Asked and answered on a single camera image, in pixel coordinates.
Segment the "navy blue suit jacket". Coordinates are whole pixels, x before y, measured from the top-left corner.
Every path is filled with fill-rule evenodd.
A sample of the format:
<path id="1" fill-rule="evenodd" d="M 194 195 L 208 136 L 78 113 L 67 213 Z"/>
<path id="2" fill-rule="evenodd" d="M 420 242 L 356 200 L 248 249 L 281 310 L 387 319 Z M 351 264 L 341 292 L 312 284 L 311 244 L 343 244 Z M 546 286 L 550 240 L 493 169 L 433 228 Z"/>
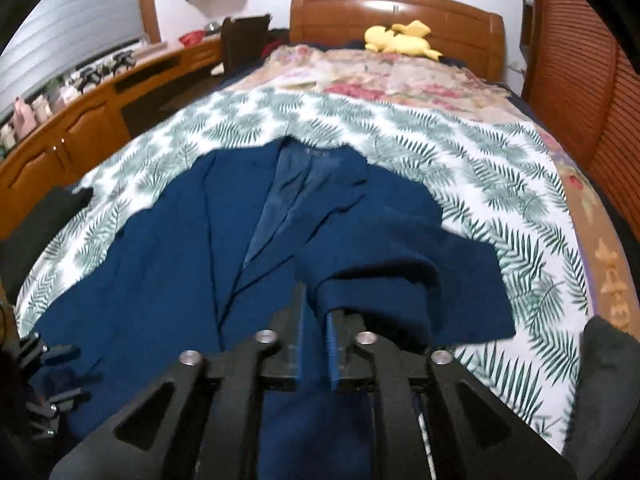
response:
<path id="1" fill-rule="evenodd" d="M 266 397 L 263 479 L 369 477 L 368 402 L 330 389 L 329 312 L 365 313 L 415 352 L 515 333 L 495 248 L 446 231 L 425 185 L 347 146 L 285 139 L 202 156 L 134 214 L 36 323 L 49 344 L 80 351 L 36 386 L 88 391 L 68 419 L 82 439 L 180 352 L 224 352 L 265 328 L 296 282 L 307 287 L 300 383 Z"/>

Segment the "black folded garment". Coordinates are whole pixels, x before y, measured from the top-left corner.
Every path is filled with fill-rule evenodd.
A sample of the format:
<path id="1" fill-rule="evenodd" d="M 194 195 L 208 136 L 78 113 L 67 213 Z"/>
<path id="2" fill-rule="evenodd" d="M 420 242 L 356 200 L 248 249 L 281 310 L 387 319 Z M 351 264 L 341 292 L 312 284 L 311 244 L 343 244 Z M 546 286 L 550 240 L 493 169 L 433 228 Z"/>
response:
<path id="1" fill-rule="evenodd" d="M 1 241 L 1 281 L 11 304 L 17 303 L 21 287 L 44 248 L 92 198 L 93 188 L 72 192 L 56 186 Z"/>

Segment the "dark grey folded garment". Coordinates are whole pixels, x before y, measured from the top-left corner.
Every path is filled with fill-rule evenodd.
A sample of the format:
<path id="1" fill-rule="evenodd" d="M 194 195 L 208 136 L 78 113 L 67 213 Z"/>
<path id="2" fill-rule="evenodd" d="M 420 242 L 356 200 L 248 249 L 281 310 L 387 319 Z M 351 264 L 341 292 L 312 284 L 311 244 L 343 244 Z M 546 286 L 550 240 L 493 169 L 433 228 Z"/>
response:
<path id="1" fill-rule="evenodd" d="M 589 320 L 562 452 L 577 478 L 639 478 L 639 374 L 639 341 L 600 316 Z"/>

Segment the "leaf print bed sheet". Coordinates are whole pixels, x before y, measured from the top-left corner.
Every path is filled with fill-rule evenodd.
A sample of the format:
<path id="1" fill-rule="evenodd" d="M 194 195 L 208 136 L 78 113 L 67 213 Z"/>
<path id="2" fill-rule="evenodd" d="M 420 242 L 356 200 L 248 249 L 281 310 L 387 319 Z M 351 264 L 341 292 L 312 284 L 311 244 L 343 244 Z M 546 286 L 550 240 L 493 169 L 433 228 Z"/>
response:
<path id="1" fill-rule="evenodd" d="M 17 296 L 21 334 L 105 260 L 117 232 L 201 156 L 292 136 L 349 146 L 375 169 L 419 183 L 444 227 L 495 247 L 515 321 L 505 342 L 456 356 L 554 448 L 570 431 L 579 336 L 592 315 L 588 273 L 550 150 L 530 122 L 472 122 L 442 112 L 319 92 L 221 91 L 138 136 L 83 176 L 89 206 L 39 253 Z"/>

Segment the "wooden desk cabinet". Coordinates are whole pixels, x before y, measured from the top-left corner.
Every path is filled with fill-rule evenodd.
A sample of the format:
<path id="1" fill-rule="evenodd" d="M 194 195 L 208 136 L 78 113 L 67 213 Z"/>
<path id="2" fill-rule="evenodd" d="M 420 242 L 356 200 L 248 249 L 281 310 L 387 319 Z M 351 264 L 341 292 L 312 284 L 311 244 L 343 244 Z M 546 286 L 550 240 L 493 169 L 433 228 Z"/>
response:
<path id="1" fill-rule="evenodd" d="M 222 61 L 218 35 L 137 64 L 80 96 L 38 127 L 1 163 L 1 236 L 55 186 L 67 186 L 131 140 L 125 106 Z"/>

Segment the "floral quilt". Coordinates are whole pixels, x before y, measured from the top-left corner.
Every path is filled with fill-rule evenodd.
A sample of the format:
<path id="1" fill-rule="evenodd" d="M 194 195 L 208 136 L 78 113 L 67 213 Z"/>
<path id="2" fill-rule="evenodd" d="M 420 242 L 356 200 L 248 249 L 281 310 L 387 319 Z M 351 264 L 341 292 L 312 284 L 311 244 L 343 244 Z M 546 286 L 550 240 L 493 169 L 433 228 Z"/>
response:
<path id="1" fill-rule="evenodd" d="M 247 90 L 275 86 L 325 91 L 368 101 L 391 102 L 502 124 L 532 122 L 559 171 L 570 215 L 586 262 L 595 314 L 613 326 L 639 333 L 639 243 L 604 194 L 505 84 L 493 84 L 467 68 L 428 58 L 366 50 L 280 47 L 248 66 L 228 86 Z"/>

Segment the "black gadgets on desk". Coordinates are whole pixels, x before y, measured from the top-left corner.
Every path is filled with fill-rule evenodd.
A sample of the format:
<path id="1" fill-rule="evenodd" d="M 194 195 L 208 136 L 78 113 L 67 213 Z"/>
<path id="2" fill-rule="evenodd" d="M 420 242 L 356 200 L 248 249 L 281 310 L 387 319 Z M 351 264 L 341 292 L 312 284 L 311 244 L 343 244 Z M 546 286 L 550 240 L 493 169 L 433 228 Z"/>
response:
<path id="1" fill-rule="evenodd" d="M 136 66 L 131 50 L 117 52 L 100 62 L 82 68 L 70 82 L 81 94 Z"/>

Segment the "wooden louvered wardrobe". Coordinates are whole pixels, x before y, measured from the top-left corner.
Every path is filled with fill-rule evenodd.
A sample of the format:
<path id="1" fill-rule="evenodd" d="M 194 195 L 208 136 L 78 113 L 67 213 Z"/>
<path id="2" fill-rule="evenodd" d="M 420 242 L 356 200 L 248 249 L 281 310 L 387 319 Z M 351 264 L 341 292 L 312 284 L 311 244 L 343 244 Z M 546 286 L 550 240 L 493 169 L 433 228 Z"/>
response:
<path id="1" fill-rule="evenodd" d="M 587 0 L 534 0 L 525 99 L 639 233 L 639 75 Z"/>

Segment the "yellow plush toy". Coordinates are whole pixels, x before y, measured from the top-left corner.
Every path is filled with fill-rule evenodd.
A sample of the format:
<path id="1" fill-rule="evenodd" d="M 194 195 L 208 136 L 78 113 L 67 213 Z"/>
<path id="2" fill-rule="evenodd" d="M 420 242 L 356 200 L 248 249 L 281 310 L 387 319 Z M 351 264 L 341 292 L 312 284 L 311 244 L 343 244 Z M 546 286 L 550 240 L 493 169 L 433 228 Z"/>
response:
<path id="1" fill-rule="evenodd" d="M 390 28 L 375 25 L 364 32 L 364 47 L 371 52 L 397 53 L 439 62 L 442 54 L 426 40 L 430 33 L 427 24 L 419 20 L 408 25 L 393 24 Z"/>

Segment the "red basket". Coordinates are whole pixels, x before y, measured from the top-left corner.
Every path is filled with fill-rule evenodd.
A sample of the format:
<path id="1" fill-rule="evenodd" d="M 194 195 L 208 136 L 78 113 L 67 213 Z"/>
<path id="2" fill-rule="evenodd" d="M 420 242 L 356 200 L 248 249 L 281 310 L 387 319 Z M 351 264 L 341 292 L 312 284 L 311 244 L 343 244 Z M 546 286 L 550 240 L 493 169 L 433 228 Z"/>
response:
<path id="1" fill-rule="evenodd" d="M 200 44 L 205 37 L 204 30 L 191 30 L 178 38 L 180 44 L 185 48 L 190 48 Z"/>

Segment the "dark wooden chair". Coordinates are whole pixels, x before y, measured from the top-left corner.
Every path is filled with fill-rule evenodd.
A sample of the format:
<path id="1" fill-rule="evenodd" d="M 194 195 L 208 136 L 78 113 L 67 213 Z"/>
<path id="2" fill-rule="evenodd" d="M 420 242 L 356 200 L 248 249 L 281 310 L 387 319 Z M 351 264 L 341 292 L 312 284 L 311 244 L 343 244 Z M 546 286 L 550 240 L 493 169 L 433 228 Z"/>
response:
<path id="1" fill-rule="evenodd" d="M 222 66 L 226 76 L 260 58 L 267 44 L 271 15 L 226 18 L 221 25 Z"/>

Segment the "grey window blind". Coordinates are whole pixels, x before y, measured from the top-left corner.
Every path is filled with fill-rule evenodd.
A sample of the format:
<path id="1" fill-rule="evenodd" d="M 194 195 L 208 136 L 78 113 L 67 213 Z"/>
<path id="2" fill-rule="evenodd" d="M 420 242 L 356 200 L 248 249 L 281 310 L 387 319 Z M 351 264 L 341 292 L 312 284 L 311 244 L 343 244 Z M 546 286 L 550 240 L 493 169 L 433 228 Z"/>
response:
<path id="1" fill-rule="evenodd" d="M 139 0 L 40 0 L 1 53 L 1 111 L 50 79 L 145 36 Z"/>

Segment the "wooden headboard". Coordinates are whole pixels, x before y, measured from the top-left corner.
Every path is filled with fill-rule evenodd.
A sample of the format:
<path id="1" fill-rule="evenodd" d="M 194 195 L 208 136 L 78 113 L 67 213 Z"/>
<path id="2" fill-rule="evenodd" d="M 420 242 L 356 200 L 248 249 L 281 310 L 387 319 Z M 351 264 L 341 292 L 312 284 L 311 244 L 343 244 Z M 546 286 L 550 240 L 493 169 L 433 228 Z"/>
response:
<path id="1" fill-rule="evenodd" d="M 341 47 L 361 40 L 373 25 L 414 20 L 431 29 L 427 41 L 432 48 L 465 62 L 480 78 L 503 81 L 502 17 L 454 0 L 291 0 L 290 41 Z"/>

